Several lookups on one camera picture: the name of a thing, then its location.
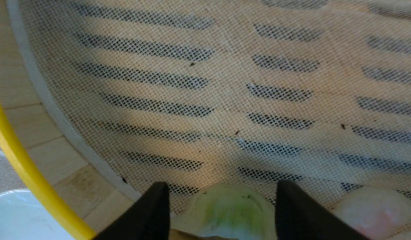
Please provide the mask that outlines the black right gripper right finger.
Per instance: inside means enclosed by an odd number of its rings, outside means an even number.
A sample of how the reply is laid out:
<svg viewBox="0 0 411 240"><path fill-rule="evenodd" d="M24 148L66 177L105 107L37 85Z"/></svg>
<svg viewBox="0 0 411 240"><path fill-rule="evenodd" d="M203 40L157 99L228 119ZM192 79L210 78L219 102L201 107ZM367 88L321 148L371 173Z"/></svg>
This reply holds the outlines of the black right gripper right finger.
<svg viewBox="0 0 411 240"><path fill-rule="evenodd" d="M274 223L279 240L367 240L289 180L278 181Z"/></svg>

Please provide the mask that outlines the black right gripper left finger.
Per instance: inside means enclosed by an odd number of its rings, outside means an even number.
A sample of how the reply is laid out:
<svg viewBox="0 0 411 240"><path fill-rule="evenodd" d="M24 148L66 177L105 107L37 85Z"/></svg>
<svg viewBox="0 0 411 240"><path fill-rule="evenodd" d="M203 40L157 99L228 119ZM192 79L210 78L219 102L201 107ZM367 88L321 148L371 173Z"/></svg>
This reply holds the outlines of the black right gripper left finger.
<svg viewBox="0 0 411 240"><path fill-rule="evenodd" d="M159 181L94 240L167 240L169 231L169 187Z"/></svg>

